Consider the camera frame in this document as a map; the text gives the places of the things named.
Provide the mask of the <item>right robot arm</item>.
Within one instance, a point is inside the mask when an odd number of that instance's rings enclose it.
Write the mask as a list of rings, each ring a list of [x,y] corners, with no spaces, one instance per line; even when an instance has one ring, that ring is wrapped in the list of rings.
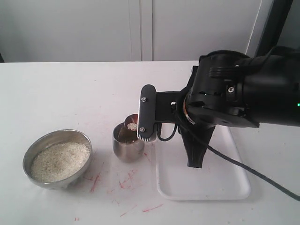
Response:
[[[217,125],[258,128],[299,126],[300,52],[276,46],[249,57],[229,50],[199,58],[179,98],[178,125],[187,165],[201,168]]]

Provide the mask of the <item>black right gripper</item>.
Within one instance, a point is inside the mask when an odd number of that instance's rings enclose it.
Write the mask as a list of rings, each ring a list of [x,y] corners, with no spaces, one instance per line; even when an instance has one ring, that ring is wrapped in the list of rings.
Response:
[[[216,125],[258,128],[244,96],[247,75],[259,70],[259,58],[229,50],[213,51],[199,58],[180,98],[178,131],[187,154],[187,166],[202,168]],[[198,142],[189,131],[197,133]]]

